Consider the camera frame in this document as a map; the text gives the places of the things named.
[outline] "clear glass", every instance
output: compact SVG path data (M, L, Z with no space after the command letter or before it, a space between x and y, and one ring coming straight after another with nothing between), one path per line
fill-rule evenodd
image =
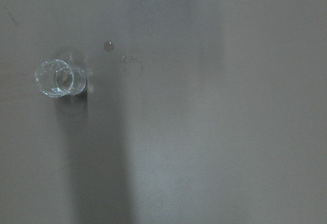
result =
M60 59L43 62L34 76L40 90L50 97L78 95L87 88L84 70Z

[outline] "gray table surface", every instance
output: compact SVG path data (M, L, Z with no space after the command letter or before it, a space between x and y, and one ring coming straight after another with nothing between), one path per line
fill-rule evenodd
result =
M327 0L0 5L1 224L327 223Z

